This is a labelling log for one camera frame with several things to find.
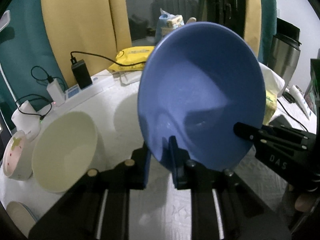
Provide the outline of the cream ceramic plate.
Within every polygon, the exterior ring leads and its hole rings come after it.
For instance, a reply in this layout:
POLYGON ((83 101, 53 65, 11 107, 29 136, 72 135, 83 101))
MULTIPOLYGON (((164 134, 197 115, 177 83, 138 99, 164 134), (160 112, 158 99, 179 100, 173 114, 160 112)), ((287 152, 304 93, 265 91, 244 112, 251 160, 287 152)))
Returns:
POLYGON ((7 205, 6 211, 17 228, 28 238, 31 228, 38 219, 23 203, 12 201, 7 205))

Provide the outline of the cream ceramic bowl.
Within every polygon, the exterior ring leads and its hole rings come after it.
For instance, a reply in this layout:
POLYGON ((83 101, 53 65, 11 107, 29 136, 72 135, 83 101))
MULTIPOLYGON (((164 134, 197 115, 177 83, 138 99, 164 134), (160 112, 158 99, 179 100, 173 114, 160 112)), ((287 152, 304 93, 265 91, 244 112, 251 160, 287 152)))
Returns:
POLYGON ((45 191, 67 191, 92 165, 97 145, 97 127, 88 114, 70 112, 58 117, 33 150, 34 178, 45 191))

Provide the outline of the blue plastic bowl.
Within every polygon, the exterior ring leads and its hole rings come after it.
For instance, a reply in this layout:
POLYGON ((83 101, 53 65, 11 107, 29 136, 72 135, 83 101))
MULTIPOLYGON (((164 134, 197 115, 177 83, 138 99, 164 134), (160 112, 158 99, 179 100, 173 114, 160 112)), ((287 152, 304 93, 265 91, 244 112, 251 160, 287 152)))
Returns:
POLYGON ((230 29, 196 22, 168 34, 148 57, 137 109, 144 141, 173 169, 169 138, 206 168, 234 168, 252 144, 234 134, 237 122, 260 128, 266 104, 259 62, 230 29))

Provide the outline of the pink strawberry bowl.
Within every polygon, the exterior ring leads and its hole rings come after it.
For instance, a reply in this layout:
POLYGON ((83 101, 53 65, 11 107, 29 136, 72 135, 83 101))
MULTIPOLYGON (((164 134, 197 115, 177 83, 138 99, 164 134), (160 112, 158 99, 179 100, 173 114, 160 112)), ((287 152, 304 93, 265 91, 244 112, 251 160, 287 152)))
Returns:
POLYGON ((9 179, 26 181, 32 174, 31 144, 23 131, 17 131, 7 143, 3 158, 3 172, 9 179))

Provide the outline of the yellow tissue box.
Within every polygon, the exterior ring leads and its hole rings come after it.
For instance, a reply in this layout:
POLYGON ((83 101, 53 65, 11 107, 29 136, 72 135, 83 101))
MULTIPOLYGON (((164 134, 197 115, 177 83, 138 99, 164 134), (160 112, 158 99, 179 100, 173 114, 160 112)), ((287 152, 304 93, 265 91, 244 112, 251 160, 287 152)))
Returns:
POLYGON ((285 85, 285 81, 272 69, 263 63, 259 63, 266 90, 266 107, 263 119, 263 125, 268 125, 272 116, 277 110, 277 98, 285 85))

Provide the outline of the steel thermos tumbler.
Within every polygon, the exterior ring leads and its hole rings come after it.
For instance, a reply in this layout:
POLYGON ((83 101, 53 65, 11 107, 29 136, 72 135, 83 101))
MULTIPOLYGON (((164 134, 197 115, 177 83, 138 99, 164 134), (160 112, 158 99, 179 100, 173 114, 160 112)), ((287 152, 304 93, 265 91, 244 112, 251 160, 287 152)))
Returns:
POLYGON ((277 18, 276 34, 272 38, 267 66, 285 81, 278 97, 282 96, 296 70, 300 57, 299 37, 298 27, 277 18))

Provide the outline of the white desk lamp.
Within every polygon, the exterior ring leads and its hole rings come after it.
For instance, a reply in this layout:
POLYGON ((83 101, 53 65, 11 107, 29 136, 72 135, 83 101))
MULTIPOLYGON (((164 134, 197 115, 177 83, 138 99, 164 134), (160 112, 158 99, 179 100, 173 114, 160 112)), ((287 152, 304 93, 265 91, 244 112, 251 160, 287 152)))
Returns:
POLYGON ((17 109, 14 111, 14 113, 11 116, 11 120, 16 126, 16 129, 18 131, 22 130, 27 136, 27 139, 29 141, 32 141, 37 137, 41 129, 40 116, 37 115, 37 113, 35 112, 35 109, 30 104, 29 101, 25 101, 24 103, 19 104, 2 66, 1 66, 1 76, 3 77, 5 85, 9 90, 10 95, 12 99, 15 101, 15 105, 17 107, 17 109))

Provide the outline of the white charger plug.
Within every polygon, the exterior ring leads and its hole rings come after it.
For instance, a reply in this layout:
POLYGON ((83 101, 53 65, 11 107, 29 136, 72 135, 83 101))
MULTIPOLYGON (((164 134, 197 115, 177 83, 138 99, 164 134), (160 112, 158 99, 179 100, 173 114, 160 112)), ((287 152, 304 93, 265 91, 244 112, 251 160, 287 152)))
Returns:
POLYGON ((65 103, 65 94, 61 89, 57 79, 53 79, 47 86, 47 92, 55 103, 56 107, 60 107, 65 103))

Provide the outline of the white power strip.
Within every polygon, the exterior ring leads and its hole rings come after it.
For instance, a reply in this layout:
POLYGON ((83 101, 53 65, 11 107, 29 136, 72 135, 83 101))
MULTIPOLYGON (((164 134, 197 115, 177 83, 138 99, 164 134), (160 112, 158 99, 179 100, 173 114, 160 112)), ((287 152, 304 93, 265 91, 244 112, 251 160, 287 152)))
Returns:
POLYGON ((111 75, 101 74, 91 76, 92 84, 86 88, 81 89, 78 84, 69 88, 65 92, 65 101, 58 105, 56 102, 52 103, 54 108, 62 108, 65 106, 77 106, 91 97, 103 92, 114 85, 114 78, 111 75))

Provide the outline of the yellow wipes pack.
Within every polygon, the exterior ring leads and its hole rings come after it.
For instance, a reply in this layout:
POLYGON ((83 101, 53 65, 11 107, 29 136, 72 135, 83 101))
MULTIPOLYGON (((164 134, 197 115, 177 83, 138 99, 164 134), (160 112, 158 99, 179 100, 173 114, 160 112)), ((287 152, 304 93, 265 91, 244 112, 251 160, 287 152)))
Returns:
POLYGON ((107 70, 111 72, 129 72, 143 70, 145 63, 155 46, 136 46, 121 50, 107 70))

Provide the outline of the black charger adapter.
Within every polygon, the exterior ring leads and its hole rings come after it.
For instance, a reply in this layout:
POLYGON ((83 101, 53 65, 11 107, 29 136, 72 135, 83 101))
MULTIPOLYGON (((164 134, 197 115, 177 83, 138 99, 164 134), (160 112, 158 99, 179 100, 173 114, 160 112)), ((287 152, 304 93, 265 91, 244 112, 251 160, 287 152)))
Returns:
POLYGON ((85 61, 83 59, 78 61, 76 57, 71 54, 71 64, 71 70, 80 89, 85 89, 92 85, 92 79, 85 61))

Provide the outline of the teal curtain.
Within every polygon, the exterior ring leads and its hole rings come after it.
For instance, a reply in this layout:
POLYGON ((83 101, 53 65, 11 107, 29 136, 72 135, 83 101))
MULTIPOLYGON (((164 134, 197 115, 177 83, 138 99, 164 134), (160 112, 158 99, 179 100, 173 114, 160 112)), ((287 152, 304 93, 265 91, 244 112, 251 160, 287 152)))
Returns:
POLYGON ((49 44, 41 0, 12 0, 8 6, 10 23, 1 31, 1 111, 10 128, 16 100, 30 99, 38 111, 52 98, 44 81, 46 75, 58 79, 67 89, 49 44))

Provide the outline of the yellow curtain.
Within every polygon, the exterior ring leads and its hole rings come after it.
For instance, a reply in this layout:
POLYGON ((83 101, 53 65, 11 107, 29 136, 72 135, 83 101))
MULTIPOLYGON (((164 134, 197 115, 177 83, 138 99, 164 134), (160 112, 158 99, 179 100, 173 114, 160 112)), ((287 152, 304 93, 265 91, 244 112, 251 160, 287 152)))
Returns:
POLYGON ((131 47, 126 0, 41 0, 43 21, 57 64, 68 86, 76 84, 71 70, 71 51, 83 51, 89 74, 109 67, 104 56, 114 59, 131 47))

